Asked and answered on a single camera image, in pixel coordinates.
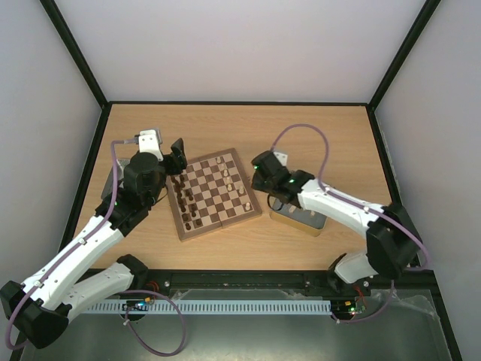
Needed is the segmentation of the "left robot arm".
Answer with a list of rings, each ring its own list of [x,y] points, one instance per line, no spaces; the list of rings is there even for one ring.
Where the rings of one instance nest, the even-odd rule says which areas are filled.
[[[148,268],[132,255],[84,281],[80,277],[109,248],[123,240],[158,202],[166,179],[186,169],[183,139],[163,155],[156,135],[138,135],[138,152],[122,172],[113,166],[112,191],[84,229],[41,270],[21,284],[8,281],[1,302],[8,319],[5,344],[17,328],[36,348],[52,344],[85,309],[116,293],[145,293]]]

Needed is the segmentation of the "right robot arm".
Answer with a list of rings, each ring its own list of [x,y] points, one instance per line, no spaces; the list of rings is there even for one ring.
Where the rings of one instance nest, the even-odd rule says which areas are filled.
[[[342,295],[357,281],[376,275],[395,281],[424,248],[409,214],[398,203],[383,206],[349,196],[313,174],[288,170],[271,150],[260,153],[251,164],[254,190],[282,205],[341,223],[366,241],[364,251],[344,253],[329,267],[327,282],[333,293]]]

